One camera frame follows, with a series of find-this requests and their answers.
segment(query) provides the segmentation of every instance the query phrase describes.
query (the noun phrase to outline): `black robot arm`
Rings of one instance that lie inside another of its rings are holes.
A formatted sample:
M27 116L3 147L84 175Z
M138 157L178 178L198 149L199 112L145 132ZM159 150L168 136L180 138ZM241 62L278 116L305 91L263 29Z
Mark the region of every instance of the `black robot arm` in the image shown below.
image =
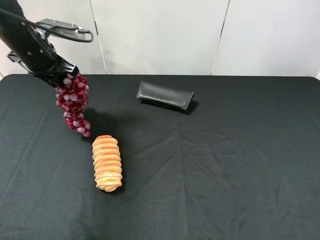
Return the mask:
M50 34L77 42L93 40L90 31L75 24L50 19L30 22L17 0L0 0L0 39L11 49L8 58L51 86L62 86L66 74L75 77L79 70L56 53L48 42ZM91 39L85 40L85 34Z

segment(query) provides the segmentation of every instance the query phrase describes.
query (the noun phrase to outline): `red grape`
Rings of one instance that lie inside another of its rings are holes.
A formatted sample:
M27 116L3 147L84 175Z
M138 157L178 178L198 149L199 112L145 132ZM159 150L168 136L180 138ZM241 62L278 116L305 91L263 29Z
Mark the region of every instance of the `red grape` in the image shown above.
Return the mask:
M85 92L80 90L76 93L78 95L78 97L81 99L84 95L85 95Z
M70 95L69 95L69 94L64 95L64 96L63 96L63 99L66 100L66 101L68 101L68 100L70 99Z
M86 131L86 129L83 126L80 126L76 129L76 131L80 134L83 134Z
M82 135L83 135L84 137L88 138L88 137L91 136L91 131L88 130L88 131L84 132Z
M61 106L61 108L62 108L63 110L65 110L65 111L69 111L69 110L70 110L70 108L69 108L67 105L65 105L65 104L63 104L63 105Z
M70 128L70 129L73 129L73 130L76 130L76 129L77 129L77 127L74 126L73 124L69 124L69 128Z
M59 101L56 101L56 102L55 102L55 105L56 105L57 107L59 107L59 108L61 108L61 107L62 107L62 103L61 103L61 102L59 102Z
M72 80L70 79L70 78L65 78L65 79L63 79L63 83L65 84L65 85L71 85L72 84Z
M77 94L75 94L75 93L72 93L71 95L70 95L70 100L71 101L77 101L78 100L78 95Z
M67 89L60 89L59 90L59 95L60 97L64 97L68 93Z
M66 117L65 118L65 123L68 124L68 125L71 125L73 124L74 120L72 119L72 117Z
M72 82L73 85L77 86L78 83L80 83L79 78L76 77L75 79L73 79L73 82Z
M59 102L63 102L64 101L64 98L61 97L59 94L56 94L55 97Z
M75 116L75 118L76 118L77 120L82 120L82 119L84 119L84 115L83 115L82 113L78 113L78 114Z
M73 121L73 125L74 125L75 127L80 127L81 122L80 122L80 121Z
M82 113L82 110L83 110L83 108L80 106L80 107L75 111L75 113L76 113L76 114Z
M71 114L71 112L65 111L64 114L63 114L63 116L64 116L65 118L71 118L72 114Z
M79 82L77 85L78 89L80 90L85 90L86 89L86 85L83 82Z
M67 105L72 110L72 107L74 106L74 102L69 100L65 102L65 105Z
M91 129L91 125L88 121L86 121L86 123L84 124L85 129L90 130Z

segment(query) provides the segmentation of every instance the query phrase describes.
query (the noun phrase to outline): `white backdrop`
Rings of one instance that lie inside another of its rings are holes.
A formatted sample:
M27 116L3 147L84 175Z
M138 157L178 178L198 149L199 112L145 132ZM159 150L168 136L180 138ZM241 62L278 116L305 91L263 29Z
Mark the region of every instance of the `white backdrop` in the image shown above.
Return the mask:
M93 12L90 0L18 1L32 21L95 33L96 19L101 47L96 34L93 43L50 38L84 74L314 77L320 69L318 0L91 0ZM0 72L24 73L8 51L0 42Z

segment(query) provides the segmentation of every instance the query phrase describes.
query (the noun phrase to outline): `leather case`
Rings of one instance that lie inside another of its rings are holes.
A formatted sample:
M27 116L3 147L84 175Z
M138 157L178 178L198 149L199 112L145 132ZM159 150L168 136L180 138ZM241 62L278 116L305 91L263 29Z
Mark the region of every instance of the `leather case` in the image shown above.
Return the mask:
M193 92L141 81L136 98L171 108L186 110L193 96Z

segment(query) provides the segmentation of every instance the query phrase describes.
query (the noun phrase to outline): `black table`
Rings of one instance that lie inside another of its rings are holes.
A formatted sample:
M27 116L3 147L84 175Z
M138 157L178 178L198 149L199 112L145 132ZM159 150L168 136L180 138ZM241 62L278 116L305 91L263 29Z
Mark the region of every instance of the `black table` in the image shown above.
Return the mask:
M89 139L65 124L53 88L0 82L1 240L319 239L320 81L87 79ZM193 91L193 109L140 103L141 80ZM94 181L91 144L104 134L122 154L113 193Z

